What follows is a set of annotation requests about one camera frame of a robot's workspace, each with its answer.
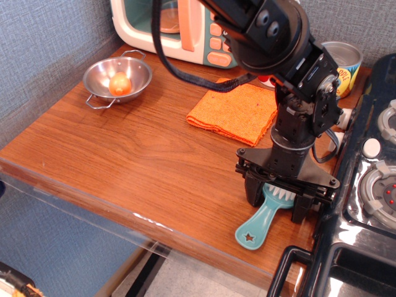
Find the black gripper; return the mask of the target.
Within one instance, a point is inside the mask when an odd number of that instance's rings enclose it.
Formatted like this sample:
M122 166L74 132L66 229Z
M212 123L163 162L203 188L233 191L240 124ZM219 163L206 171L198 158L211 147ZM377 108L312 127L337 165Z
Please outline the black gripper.
M246 199L253 207L264 201L265 183L297 194L291 221L302 223L311 209L314 198L324 204L332 203L332 195L340 182L316 165L309 156L316 139L309 137L302 143L292 143L283 137L271 137L271 148L239 148L236 172L245 182Z

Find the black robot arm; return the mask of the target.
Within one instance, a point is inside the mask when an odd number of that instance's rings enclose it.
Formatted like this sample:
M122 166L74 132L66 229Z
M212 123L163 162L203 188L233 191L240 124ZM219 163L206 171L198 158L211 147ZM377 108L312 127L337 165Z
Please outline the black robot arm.
M205 1L226 33L238 66L275 82L277 118L271 148L239 149L237 172L248 202L259 205L265 183L295 192L292 221L301 223L313 204L332 201L340 183L314 163L309 151L339 122L338 66L311 35L296 1Z

